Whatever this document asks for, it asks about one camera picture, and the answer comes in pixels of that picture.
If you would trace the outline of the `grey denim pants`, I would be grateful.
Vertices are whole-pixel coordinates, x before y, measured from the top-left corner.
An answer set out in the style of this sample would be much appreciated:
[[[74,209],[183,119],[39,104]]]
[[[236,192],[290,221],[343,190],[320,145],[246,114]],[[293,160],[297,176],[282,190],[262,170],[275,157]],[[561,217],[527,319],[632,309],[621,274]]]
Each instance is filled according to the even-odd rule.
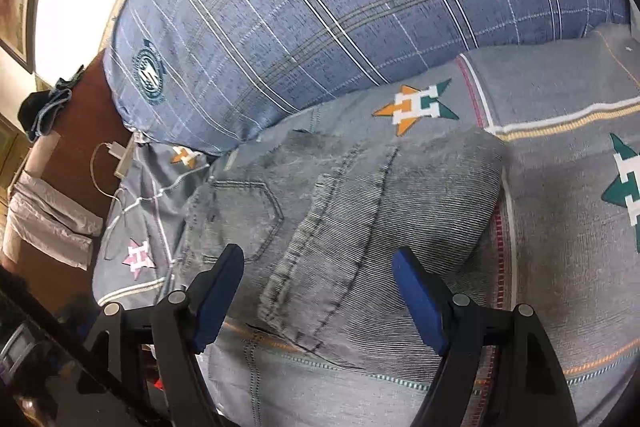
[[[469,266],[494,213],[506,159],[487,132],[352,140],[288,132],[217,167],[192,195],[176,280],[229,244],[245,269],[229,310],[349,369],[429,379],[438,364],[398,294],[392,258],[409,247],[450,287],[479,291]]]

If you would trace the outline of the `folded grey cloth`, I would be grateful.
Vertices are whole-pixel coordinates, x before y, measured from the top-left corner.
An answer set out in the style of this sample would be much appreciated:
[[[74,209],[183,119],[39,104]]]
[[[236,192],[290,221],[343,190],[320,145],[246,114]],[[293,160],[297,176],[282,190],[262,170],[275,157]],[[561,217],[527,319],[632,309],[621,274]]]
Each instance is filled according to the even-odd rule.
[[[23,171],[12,185],[6,225],[50,258],[86,271],[103,219]]]

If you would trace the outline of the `dark clothes pile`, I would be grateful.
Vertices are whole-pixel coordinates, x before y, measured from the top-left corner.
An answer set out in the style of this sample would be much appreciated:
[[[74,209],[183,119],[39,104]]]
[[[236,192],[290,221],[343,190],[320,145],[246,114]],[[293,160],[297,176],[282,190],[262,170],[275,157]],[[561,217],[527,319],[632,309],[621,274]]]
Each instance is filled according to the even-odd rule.
[[[32,92],[25,98],[18,109],[17,119],[30,143],[50,133],[56,116],[72,98],[73,89],[84,72],[85,67],[80,66],[70,79],[60,78],[51,89]]]

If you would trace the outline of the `grey patterned bed sheet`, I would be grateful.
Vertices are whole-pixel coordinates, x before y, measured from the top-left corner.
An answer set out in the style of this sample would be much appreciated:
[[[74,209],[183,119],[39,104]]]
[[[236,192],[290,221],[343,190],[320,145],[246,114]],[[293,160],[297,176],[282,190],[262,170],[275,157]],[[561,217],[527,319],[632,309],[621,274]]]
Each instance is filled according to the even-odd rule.
[[[531,305],[578,424],[599,426],[639,362],[639,46],[625,25],[462,54],[307,108],[219,157],[137,147],[96,260],[94,298],[142,308],[188,286],[176,270],[190,198],[252,145],[271,150],[292,130],[357,141],[469,128],[501,141],[506,159],[468,260],[482,288],[444,281],[491,308]],[[437,369],[429,379],[349,369],[229,312],[198,364],[218,410],[242,426],[407,426]]]

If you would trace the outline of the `blue plaid pillow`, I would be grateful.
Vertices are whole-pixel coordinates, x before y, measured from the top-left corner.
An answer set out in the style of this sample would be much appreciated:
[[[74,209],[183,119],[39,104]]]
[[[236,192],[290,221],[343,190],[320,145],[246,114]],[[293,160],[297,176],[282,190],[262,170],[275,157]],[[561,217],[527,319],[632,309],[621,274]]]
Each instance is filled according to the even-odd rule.
[[[629,17],[628,0],[126,0],[103,68],[129,130],[218,153],[465,51]]]

